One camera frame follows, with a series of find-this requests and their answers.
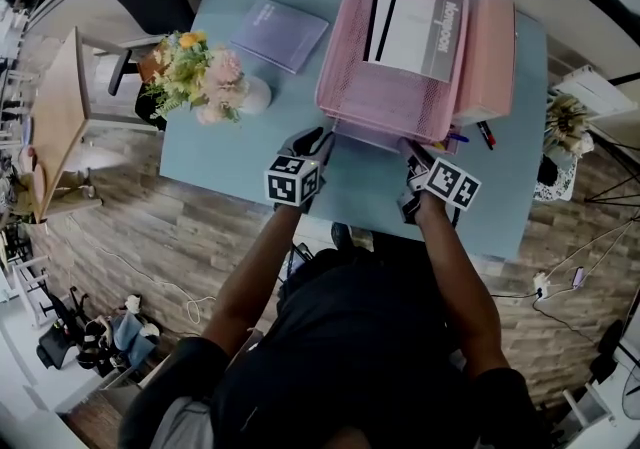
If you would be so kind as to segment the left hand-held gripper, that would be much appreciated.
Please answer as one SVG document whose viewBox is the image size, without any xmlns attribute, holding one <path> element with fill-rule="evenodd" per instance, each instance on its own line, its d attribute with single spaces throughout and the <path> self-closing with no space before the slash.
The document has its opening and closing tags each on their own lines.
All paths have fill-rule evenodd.
<svg viewBox="0 0 640 449">
<path fill-rule="evenodd" d="M 314 197 L 324 185 L 323 172 L 335 144 L 335 133 L 327 133 L 313 153 L 322 136 L 322 127 L 310 128 L 288 137 L 277 151 L 275 160 L 264 172 L 266 199 L 275 205 L 287 205 L 308 212 Z"/>
</svg>

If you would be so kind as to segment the person's black clothed torso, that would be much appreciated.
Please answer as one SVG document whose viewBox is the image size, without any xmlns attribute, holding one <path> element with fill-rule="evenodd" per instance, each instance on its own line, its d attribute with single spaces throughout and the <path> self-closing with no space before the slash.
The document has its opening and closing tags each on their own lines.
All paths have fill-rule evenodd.
<svg viewBox="0 0 640 449">
<path fill-rule="evenodd" d="M 429 265 L 325 250 L 286 281 L 253 375 L 263 424 L 246 449 L 320 449 L 339 430 L 371 449 L 551 449 L 524 377 L 467 377 Z M 118 449 L 145 441 L 134 406 Z"/>
</svg>

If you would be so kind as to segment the small purple notebook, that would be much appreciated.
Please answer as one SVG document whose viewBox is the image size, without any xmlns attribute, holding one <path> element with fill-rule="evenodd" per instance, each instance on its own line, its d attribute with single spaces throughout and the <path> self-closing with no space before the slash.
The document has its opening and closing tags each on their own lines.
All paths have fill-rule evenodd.
<svg viewBox="0 0 640 449">
<path fill-rule="evenodd" d="M 245 52 L 297 74 L 329 23 L 273 0 L 256 0 L 230 42 Z"/>
</svg>

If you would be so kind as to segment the pink mesh tray organizer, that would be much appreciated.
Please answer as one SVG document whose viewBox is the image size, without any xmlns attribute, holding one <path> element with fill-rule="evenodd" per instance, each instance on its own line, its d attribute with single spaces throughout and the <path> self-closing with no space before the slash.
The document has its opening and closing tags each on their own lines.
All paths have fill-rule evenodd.
<svg viewBox="0 0 640 449">
<path fill-rule="evenodd" d="M 451 80 L 363 60 L 373 0 L 342 0 L 316 87 L 329 117 L 407 137 L 423 145 L 446 139 L 459 92 L 470 0 L 462 21 Z"/>
</svg>

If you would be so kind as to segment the pastel flower bouquet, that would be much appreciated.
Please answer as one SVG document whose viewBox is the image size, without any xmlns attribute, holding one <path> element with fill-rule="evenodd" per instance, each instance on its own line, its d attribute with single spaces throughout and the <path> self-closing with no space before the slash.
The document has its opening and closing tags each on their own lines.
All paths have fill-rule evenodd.
<svg viewBox="0 0 640 449">
<path fill-rule="evenodd" d="M 187 108 L 202 124 L 239 121 L 247 85 L 234 51 L 211 47 L 203 31 L 174 32 L 162 40 L 166 48 L 155 57 L 166 69 L 145 89 L 147 97 L 158 97 L 151 117 L 167 122 L 171 112 Z"/>
</svg>

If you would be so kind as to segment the white side stand with plant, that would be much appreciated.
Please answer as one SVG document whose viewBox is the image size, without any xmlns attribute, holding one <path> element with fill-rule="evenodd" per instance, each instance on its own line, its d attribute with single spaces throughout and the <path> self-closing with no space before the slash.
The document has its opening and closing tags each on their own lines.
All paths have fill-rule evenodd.
<svg viewBox="0 0 640 449">
<path fill-rule="evenodd" d="M 552 88 L 561 94 L 575 97 L 585 106 L 588 118 L 592 120 L 638 109 L 637 102 L 629 99 L 590 65 L 566 74 Z"/>
</svg>

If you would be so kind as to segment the white booklet with black stripes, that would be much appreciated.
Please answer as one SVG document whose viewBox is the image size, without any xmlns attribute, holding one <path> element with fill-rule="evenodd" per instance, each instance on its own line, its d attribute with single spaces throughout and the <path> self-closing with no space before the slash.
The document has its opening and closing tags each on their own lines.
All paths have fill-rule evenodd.
<svg viewBox="0 0 640 449">
<path fill-rule="evenodd" d="M 427 51 L 438 0 L 373 0 L 363 60 L 427 75 Z"/>
</svg>

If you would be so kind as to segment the white vase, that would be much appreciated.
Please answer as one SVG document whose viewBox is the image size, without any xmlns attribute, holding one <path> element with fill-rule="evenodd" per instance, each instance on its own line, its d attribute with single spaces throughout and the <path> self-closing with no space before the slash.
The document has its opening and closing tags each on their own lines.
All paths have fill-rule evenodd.
<svg viewBox="0 0 640 449">
<path fill-rule="evenodd" d="M 269 85 L 255 76 L 246 76 L 245 82 L 247 91 L 240 111 L 249 115 L 263 113 L 272 101 L 272 92 Z"/>
</svg>

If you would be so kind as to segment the grey magazine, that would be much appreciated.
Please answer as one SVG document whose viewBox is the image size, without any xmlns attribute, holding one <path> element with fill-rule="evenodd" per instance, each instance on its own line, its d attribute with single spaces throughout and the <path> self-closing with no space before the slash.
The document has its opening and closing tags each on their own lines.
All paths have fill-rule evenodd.
<svg viewBox="0 0 640 449">
<path fill-rule="evenodd" d="M 460 0 L 435 0 L 423 56 L 422 75 L 441 82 L 451 80 L 462 8 Z"/>
</svg>

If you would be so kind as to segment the person's right forearm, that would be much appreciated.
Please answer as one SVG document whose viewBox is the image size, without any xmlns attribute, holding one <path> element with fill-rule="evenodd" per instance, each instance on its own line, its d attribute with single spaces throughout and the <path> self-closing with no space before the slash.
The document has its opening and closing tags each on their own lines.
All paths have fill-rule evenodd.
<svg viewBox="0 0 640 449">
<path fill-rule="evenodd" d="M 423 191 L 415 221 L 445 305 L 447 324 L 467 361 L 467 373 L 475 378 L 507 368 L 497 308 L 447 216 L 445 203 Z"/>
</svg>

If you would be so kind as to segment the grey shoulder bag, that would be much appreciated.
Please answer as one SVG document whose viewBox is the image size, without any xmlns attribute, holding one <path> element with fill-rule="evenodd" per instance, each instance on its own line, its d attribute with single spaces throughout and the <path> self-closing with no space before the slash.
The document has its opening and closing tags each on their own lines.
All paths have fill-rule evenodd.
<svg viewBox="0 0 640 449">
<path fill-rule="evenodd" d="M 253 375 L 263 334 L 251 331 L 233 358 L 211 341 L 181 341 L 134 406 L 145 441 L 135 449 L 246 449 L 263 424 Z"/>
</svg>

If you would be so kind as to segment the person's left forearm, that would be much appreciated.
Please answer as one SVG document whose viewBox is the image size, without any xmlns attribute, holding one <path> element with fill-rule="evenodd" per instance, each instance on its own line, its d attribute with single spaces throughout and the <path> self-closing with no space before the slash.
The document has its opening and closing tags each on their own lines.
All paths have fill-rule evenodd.
<svg viewBox="0 0 640 449">
<path fill-rule="evenodd" d="M 301 210 L 277 208 L 220 289 L 202 337 L 233 357 L 260 320 L 291 247 Z"/>
</svg>

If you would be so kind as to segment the peach file box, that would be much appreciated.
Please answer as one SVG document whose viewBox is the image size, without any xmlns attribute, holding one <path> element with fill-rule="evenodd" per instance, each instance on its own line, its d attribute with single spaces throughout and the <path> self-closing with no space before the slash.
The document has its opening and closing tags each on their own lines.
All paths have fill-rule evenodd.
<svg viewBox="0 0 640 449">
<path fill-rule="evenodd" d="M 452 122 L 469 126 L 510 114 L 516 61 L 512 0 L 478 0 L 471 12 Z"/>
</svg>

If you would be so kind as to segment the small black object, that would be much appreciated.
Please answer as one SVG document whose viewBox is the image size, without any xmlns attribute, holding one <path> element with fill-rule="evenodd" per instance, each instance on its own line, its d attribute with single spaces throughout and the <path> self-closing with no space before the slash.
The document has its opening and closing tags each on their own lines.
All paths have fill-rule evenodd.
<svg viewBox="0 0 640 449">
<path fill-rule="evenodd" d="M 557 178 L 557 165 L 548 156 L 543 155 L 538 169 L 537 182 L 545 186 L 553 186 Z"/>
</svg>

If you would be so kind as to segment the light wooden table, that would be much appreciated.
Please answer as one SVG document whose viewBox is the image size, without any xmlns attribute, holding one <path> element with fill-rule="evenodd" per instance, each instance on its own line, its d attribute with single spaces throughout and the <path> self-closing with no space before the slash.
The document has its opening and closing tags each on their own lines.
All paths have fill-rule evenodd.
<svg viewBox="0 0 640 449">
<path fill-rule="evenodd" d="M 72 29 L 44 74 L 31 110 L 35 166 L 30 195 L 37 222 L 102 204 L 99 198 L 68 203 L 54 197 L 67 161 L 84 136 L 89 120 L 82 46 L 80 32 Z"/>
</svg>

